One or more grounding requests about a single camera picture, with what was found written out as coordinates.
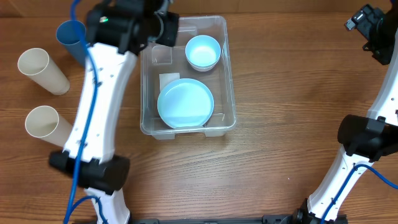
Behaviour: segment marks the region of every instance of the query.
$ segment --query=plastic bin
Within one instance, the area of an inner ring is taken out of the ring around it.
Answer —
[[[209,72],[198,72],[185,56],[185,46],[197,35],[214,37],[222,48],[220,61]],[[180,78],[193,78],[212,92],[215,108],[204,126],[172,129],[160,118],[157,99],[160,94],[159,74],[179,73]],[[223,136],[236,124],[236,109],[229,57],[226,21],[221,16],[180,18],[177,44],[165,47],[150,43],[141,53],[141,130],[159,140],[174,139],[179,133],[205,133],[206,137]]]

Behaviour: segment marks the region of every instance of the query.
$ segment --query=black base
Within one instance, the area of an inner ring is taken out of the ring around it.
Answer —
[[[166,220],[157,219],[133,220],[130,224],[288,224],[291,215],[264,215],[262,218],[211,218],[206,220]]]
[[[69,157],[69,152],[55,151],[50,154],[49,163],[52,167],[70,176],[75,170],[75,159]],[[85,189],[91,187],[102,190],[112,195],[115,190],[120,190],[127,180],[130,169],[130,159],[113,156],[113,158],[100,164],[97,159],[90,162],[80,162],[78,185]]]

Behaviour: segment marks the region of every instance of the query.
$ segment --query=wooden table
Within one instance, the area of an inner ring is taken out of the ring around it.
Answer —
[[[124,95],[117,154],[131,159],[124,186],[136,218],[232,218],[292,213],[320,184],[337,150],[347,114],[366,115],[387,67],[347,32],[352,14],[230,14],[229,47],[238,125],[222,138],[180,135],[156,141],[142,134],[137,67]],[[48,165],[59,150],[30,137],[28,112],[56,108],[73,123],[83,69],[55,39],[67,18],[0,19],[0,223],[60,223],[71,179]],[[53,96],[18,72],[23,51],[49,52],[71,82]],[[398,155],[375,168],[398,182]],[[340,212],[350,223],[396,223],[398,192],[367,172]],[[90,203],[72,220],[90,220]]]

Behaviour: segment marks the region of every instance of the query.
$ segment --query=blue cable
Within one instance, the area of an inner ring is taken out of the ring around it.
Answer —
[[[382,181],[384,181],[384,183],[386,183],[387,185],[389,185],[390,187],[397,189],[398,190],[398,185],[393,184],[391,181],[387,180],[383,175],[381,175],[377,170],[375,170],[374,168],[365,165],[365,164],[358,164],[356,166],[354,166],[354,168],[351,170],[351,172],[348,174],[346,180],[344,181],[343,185],[341,186],[340,190],[337,192],[336,197],[331,201],[331,203],[329,204],[328,208],[326,209],[326,211],[324,212],[321,222],[320,224],[324,224],[326,216],[328,215],[328,213],[330,212],[331,208],[336,204],[338,198],[340,197],[341,193],[343,193],[345,187],[347,186],[350,178],[353,176],[353,174],[355,173],[355,171],[358,170],[358,168],[360,167],[365,167],[368,170],[372,171],[374,174],[376,174]]]
[[[76,20],[75,9],[76,9],[76,6],[79,4],[79,2],[80,2],[80,0],[74,0],[72,5],[70,6],[70,18],[73,21]],[[85,128],[84,128],[84,131],[83,131],[83,135],[81,137],[78,154],[77,154],[76,159],[75,159],[75,168],[73,170],[73,181],[72,181],[72,187],[70,189],[68,208],[67,208],[67,213],[65,214],[65,218],[63,219],[63,223],[64,224],[67,224],[69,222],[69,218],[70,218],[70,216],[72,214],[72,211],[74,210],[74,208],[77,207],[77,206],[76,207],[73,206],[73,201],[75,200],[76,189],[77,189],[77,185],[78,185],[79,170],[80,170],[80,160],[81,160],[81,155],[83,154],[83,148],[84,148],[85,143],[86,143],[87,133],[88,133],[88,129],[90,127],[91,118],[93,116],[95,102],[96,102],[96,98],[97,98],[97,91],[98,91],[97,68],[95,66],[93,57],[91,56],[90,52],[88,51],[87,43],[86,43],[86,40],[85,40],[85,36],[82,33],[82,31],[80,30],[80,28],[79,28],[79,26],[77,25],[76,22],[73,23],[73,29],[74,29],[75,33],[77,34],[77,36],[79,36],[80,44],[83,46],[83,48],[85,50],[85,53],[86,53],[86,56],[88,56],[88,58],[90,59],[91,65],[93,67],[93,71],[94,71],[94,93],[93,93],[93,99],[92,99],[91,105],[90,105],[90,110],[88,112]]]
[[[99,215],[101,217],[101,219],[103,220],[103,222],[105,224],[108,224],[108,222],[105,219],[105,216],[102,212],[102,203],[100,201],[100,198],[95,197],[95,196],[86,196],[81,198],[79,201],[77,201],[73,206],[72,206],[72,212],[77,208],[77,206],[79,206],[81,203],[83,203],[85,200],[89,200],[89,199],[94,199],[96,203],[98,203],[98,210],[99,210]]]

